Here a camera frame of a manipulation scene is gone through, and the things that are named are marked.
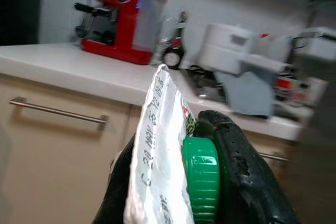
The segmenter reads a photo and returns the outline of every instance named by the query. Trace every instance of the cabinet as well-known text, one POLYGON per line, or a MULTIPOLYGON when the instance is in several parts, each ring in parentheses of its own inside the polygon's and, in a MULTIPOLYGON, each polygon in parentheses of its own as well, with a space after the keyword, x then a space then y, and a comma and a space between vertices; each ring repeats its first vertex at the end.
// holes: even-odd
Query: cabinet
MULTIPOLYGON (((295 142, 293 141, 249 131, 243 131, 243 133, 251 145, 260 153, 291 159, 292 153, 295 151, 295 142)), ((278 181, 281 182, 287 167, 287 162, 269 158, 264 159, 276 175, 278 181)))
POLYGON ((132 105, 129 117, 129 123, 126 130, 126 139, 131 139, 131 137, 137 131, 138 123, 141 115, 141 107, 132 105))
POLYGON ((130 107, 0 75, 0 223, 92 222, 110 161, 128 141, 130 107), (101 127, 11 105, 15 97, 109 121, 101 127))

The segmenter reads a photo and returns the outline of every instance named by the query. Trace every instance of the green bottle cap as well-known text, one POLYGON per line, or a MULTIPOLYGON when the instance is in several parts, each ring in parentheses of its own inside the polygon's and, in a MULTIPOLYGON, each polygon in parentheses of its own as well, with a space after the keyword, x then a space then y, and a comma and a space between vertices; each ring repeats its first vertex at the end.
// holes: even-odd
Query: green bottle cap
POLYGON ((186 137, 182 154, 195 223, 213 223, 220 189, 216 147, 208 138, 186 137))

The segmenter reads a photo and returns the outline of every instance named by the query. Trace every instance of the metal cabinet handle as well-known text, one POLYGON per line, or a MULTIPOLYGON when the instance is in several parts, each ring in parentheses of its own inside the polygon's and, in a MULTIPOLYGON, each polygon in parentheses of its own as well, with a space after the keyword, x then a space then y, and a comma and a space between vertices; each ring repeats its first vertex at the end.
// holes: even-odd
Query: metal cabinet handle
POLYGON ((21 106, 21 107, 25 107, 25 108, 29 108, 29 109, 34 109, 34 110, 41 110, 41 111, 45 111, 45 112, 49 112, 49 113, 53 113, 53 114, 64 115, 64 116, 68 116, 70 118, 82 119, 82 120, 85 120, 85 121, 90 121, 90 122, 99 123, 99 124, 106 124, 109 121, 109 117, 106 116, 106 115, 102 115, 100 118, 93 118, 91 116, 80 115, 80 114, 76 114, 76 113, 72 113, 72 112, 67 112, 67 111, 63 111, 63 110, 57 110, 57 109, 53 109, 53 108, 48 108, 48 107, 44 107, 44 106, 31 104, 31 103, 28 103, 27 99, 23 98, 23 97, 14 98, 14 99, 10 100, 9 103, 12 104, 12 105, 16 105, 16 106, 21 106))
POLYGON ((262 153, 262 152, 259 152, 259 154, 262 157, 265 157, 265 158, 274 159, 274 160, 283 161, 283 162, 288 162, 288 159, 284 158, 284 157, 274 156, 274 155, 267 154, 267 153, 262 153))

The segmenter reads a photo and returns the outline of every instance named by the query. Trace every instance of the plastic bag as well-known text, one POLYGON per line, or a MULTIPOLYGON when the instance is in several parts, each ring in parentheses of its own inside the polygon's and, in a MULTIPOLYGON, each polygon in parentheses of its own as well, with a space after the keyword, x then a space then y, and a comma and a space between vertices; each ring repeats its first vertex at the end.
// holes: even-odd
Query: plastic bag
POLYGON ((181 146, 195 119, 166 65, 153 76, 135 134, 124 223, 194 223, 181 146))

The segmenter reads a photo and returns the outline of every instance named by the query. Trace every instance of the red espresso machine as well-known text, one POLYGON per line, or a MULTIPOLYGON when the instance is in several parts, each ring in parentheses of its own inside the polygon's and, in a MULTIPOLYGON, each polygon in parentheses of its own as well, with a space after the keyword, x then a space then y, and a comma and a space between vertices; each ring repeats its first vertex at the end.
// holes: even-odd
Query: red espresso machine
POLYGON ((101 6, 75 3, 85 12, 76 34, 82 49, 148 65, 155 50, 166 0, 98 0, 101 6))

